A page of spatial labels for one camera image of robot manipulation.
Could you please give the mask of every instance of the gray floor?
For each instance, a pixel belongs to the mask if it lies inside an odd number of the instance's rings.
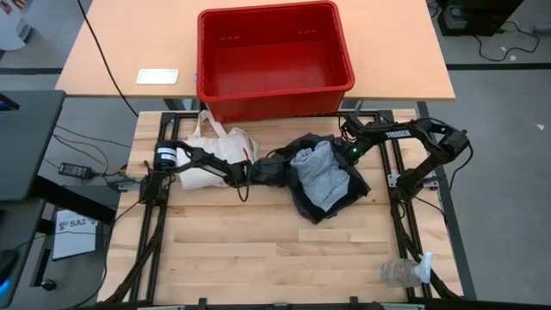
[[[64,64],[82,23],[78,7],[74,0],[34,2],[28,16],[28,22],[36,27],[34,36],[22,50],[7,52],[0,67]],[[530,29],[534,22],[551,20],[550,13],[551,2],[526,0],[511,19],[523,29]],[[438,28],[435,31],[446,63],[488,62],[478,55],[474,38],[442,37]],[[500,47],[531,48],[533,44],[529,37],[511,33],[485,38],[484,42],[484,53],[492,57],[503,55]],[[551,39],[542,38],[536,53],[512,55],[517,57],[517,63],[550,63]],[[546,263],[551,256],[551,227],[547,225],[551,221],[551,194],[547,189],[551,168],[546,160],[551,151],[551,124],[547,122],[551,112],[551,71],[452,71],[449,75],[457,100],[429,103],[429,109],[433,116],[467,129],[474,145],[474,159],[458,174],[453,197],[476,293],[481,300],[551,305],[551,295],[546,290],[551,278],[551,268]],[[0,75],[0,88],[50,90],[57,78]],[[140,111],[166,109],[160,100],[130,102]],[[365,104],[370,108],[415,107],[411,102]],[[540,130],[538,124],[545,128]],[[121,100],[68,99],[59,125],[129,144],[135,118]],[[62,131],[59,134],[81,140]],[[128,149],[97,145],[108,154],[110,165],[126,163]],[[55,164],[67,161],[101,169],[99,164],[56,141],[50,144],[46,158]],[[464,157],[458,158],[446,171],[450,173],[463,160]],[[57,183],[79,184],[75,179],[59,176],[48,164],[43,164],[40,174]],[[101,183],[102,180],[94,180],[87,185]],[[46,275],[59,283],[59,289],[53,292],[28,288],[30,271],[26,270],[10,308],[57,309],[87,297],[99,282],[103,257],[104,252],[99,251],[48,265]]]

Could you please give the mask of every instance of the canvas bag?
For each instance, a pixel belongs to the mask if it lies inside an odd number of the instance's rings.
[[[205,138],[201,136],[201,124],[205,120],[210,122],[218,138]],[[257,160],[258,143],[248,133],[236,127],[232,128],[229,134],[226,134],[222,125],[214,120],[213,114],[210,111],[203,110],[199,113],[197,128],[193,134],[188,135],[185,142],[193,147],[201,147],[205,152],[212,153],[217,158],[225,159],[230,164],[247,159],[251,163],[254,163]],[[180,148],[177,149],[177,159],[179,166],[189,162],[189,158]],[[225,185],[221,177],[215,176],[201,168],[188,169],[180,172],[178,176],[180,177],[183,189],[199,189],[206,186]]]

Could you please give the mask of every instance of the wooden tabletop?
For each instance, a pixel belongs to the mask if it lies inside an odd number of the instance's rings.
[[[160,115],[143,112],[139,116],[127,168],[130,176],[144,176],[143,160],[152,161]],[[394,115],[397,121],[416,118],[414,110],[396,110]],[[262,156],[306,133],[338,133],[337,119],[332,117],[224,125],[226,130],[234,126],[260,143]],[[180,136],[185,137],[194,127],[194,120],[182,121]],[[214,135],[208,126],[202,132]],[[400,142],[406,168],[426,158],[420,142]],[[298,214],[288,189],[253,186],[248,202],[243,203],[236,189],[184,191],[180,183],[174,183],[155,304],[196,304],[200,297],[207,297],[209,304],[340,303],[348,302],[350,296],[358,296],[360,301],[405,301],[404,289],[389,288],[379,278],[381,264],[398,257],[379,150],[369,151],[356,168],[371,192],[317,226]],[[438,205],[434,191],[424,189],[419,197]],[[137,192],[122,194],[117,213],[137,200]],[[434,253],[434,270],[460,294],[442,215],[420,201],[413,206],[423,247]],[[116,223],[99,301],[114,292],[132,267],[143,214],[144,206],[138,205]],[[140,296],[145,297],[145,285]]]
[[[356,75],[347,97],[453,100],[425,0],[333,0]],[[130,97],[195,96],[197,16],[204,9],[298,0],[95,0],[88,17],[122,92]],[[136,84],[140,69],[178,69],[174,85]],[[118,96],[86,26],[59,77],[68,96]]]

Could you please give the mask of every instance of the led light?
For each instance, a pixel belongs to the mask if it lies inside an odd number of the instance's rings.
[[[6,280],[6,282],[2,283],[2,285],[0,285],[0,296],[4,296],[5,293],[9,290],[9,286],[11,284],[11,281],[8,279]]]

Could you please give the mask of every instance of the clear plastic bottle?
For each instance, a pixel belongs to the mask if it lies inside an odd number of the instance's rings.
[[[381,280],[394,287],[415,288],[430,283],[432,253],[427,251],[421,263],[409,259],[395,259],[381,266]]]

